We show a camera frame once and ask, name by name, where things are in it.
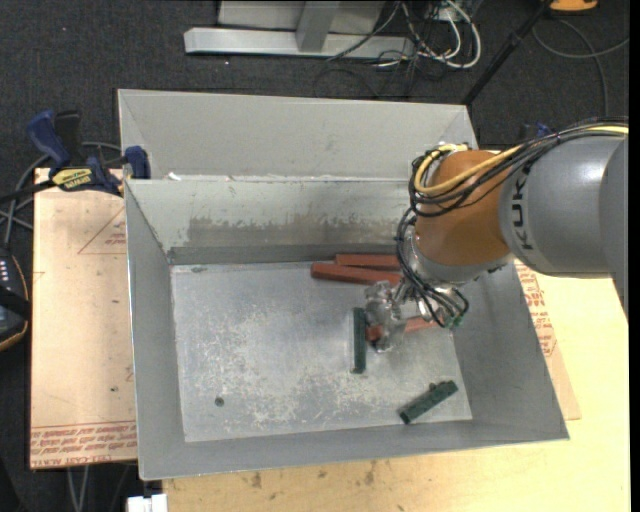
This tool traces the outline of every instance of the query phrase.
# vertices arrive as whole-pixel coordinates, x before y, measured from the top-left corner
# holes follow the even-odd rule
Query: power cord
[[[602,87],[602,101],[603,101],[604,115],[605,116],[609,115],[609,92],[607,87],[607,79],[606,79],[604,70],[602,68],[602,62],[600,61],[599,57],[603,55],[607,55],[621,48],[624,48],[624,46],[629,44],[629,37],[625,38],[618,44],[615,44],[605,50],[596,51],[593,45],[591,44],[591,42],[589,41],[589,39],[577,27],[575,27],[574,25],[572,25],[571,23],[565,20],[557,20],[557,21],[558,23],[565,25],[566,27],[570,28],[573,32],[575,32],[578,35],[578,37],[582,39],[582,42],[587,46],[587,48],[589,48],[590,53],[576,54],[576,53],[566,53],[566,52],[556,50],[555,48],[552,48],[551,46],[546,44],[544,41],[542,41],[542,39],[540,39],[540,36],[538,35],[538,32],[535,27],[532,30],[534,39],[540,46],[542,46],[542,48],[544,48],[545,50],[547,50],[549,53],[553,55],[557,55],[558,57],[563,57],[566,59],[593,59],[595,61],[596,66],[598,68],[598,75],[600,77],[600,84]]]

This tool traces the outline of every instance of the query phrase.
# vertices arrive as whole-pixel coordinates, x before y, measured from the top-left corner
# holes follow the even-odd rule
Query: dark gray carpet
[[[628,36],[629,4],[601,0],[588,15],[562,19],[602,50]],[[183,33],[193,26],[212,25],[215,2],[2,0],[0,195],[8,193],[39,156],[25,127],[42,109],[78,108],[85,140],[118,143],[118,88],[459,103],[536,6],[537,0],[484,0],[475,18],[483,43],[480,63],[471,70],[444,74],[439,66],[428,66],[410,81],[404,70],[380,72],[348,60],[329,65],[318,59],[186,56]],[[404,32],[402,17],[386,31]],[[542,19],[537,32],[558,50],[589,51],[580,36],[557,19]],[[472,105],[480,144],[513,144],[523,123],[540,121],[562,128],[605,113],[628,115],[629,46],[602,56],[600,65],[606,112],[595,60],[554,55],[530,35]],[[20,217],[30,220],[31,212]],[[30,276],[31,233],[16,227],[11,245]],[[29,341],[0,353],[0,512],[12,512],[19,503],[29,511],[72,510],[63,471],[31,472],[26,466]],[[124,470],[122,465],[91,469],[88,510],[108,510]],[[125,474],[122,495],[142,492],[135,474]],[[76,475],[78,485],[80,477]]]

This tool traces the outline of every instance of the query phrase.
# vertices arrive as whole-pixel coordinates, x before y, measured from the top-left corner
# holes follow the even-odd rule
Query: metal base plate
[[[309,263],[172,269],[187,442],[401,425],[398,411],[454,380],[416,422],[471,419],[451,332],[406,336],[353,367],[351,310],[364,286],[321,281]]]

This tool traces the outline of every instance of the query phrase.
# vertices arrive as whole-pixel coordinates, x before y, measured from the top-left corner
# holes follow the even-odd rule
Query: wire bundle
[[[485,198],[518,170],[533,165],[540,157],[560,144],[583,137],[626,135],[628,132],[629,125],[626,117],[594,118],[582,121],[558,132],[506,149],[443,183],[432,185],[429,184],[429,178],[432,176],[434,164],[453,150],[463,149],[464,145],[455,148],[452,148],[453,145],[436,147],[414,160],[412,164],[413,171],[409,180],[411,210],[422,217],[437,217],[458,208],[469,207]],[[468,201],[478,187],[498,176],[500,179],[480,197]],[[433,205],[437,208],[425,210],[419,205]]]
[[[434,320],[440,327],[450,328],[459,325],[469,309],[469,301],[465,296],[456,288],[450,289],[453,297],[444,290],[438,290],[425,282],[407,261],[404,243],[409,229],[417,219],[415,215],[411,214],[412,211],[411,208],[407,209],[398,223],[396,232],[396,257],[400,263],[404,284],[406,285],[401,287],[404,290],[404,295],[396,297],[396,300],[399,302],[415,300],[418,305],[424,304],[429,314],[429,320]]]
[[[425,282],[411,267],[405,254],[405,241],[419,216],[437,217],[456,208],[465,208],[477,203],[518,170],[533,165],[540,157],[560,144],[570,140],[598,135],[620,135],[629,133],[625,117],[596,118],[572,125],[550,135],[532,139],[509,148],[443,183],[432,185],[429,178],[434,167],[442,159],[456,151],[465,151],[466,144],[446,144],[427,151],[413,164],[409,180],[411,206],[402,216],[396,232],[396,255],[407,285],[402,300],[421,301],[429,315],[440,327],[458,325],[469,308],[469,302],[458,289],[442,290]],[[468,201],[469,196],[482,184],[499,177],[488,191]],[[425,211],[420,205],[434,205]]]

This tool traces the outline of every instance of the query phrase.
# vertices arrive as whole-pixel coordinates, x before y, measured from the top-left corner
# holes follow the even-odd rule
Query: yellow clamp label
[[[67,190],[91,183],[92,171],[89,168],[61,169],[51,181]]]

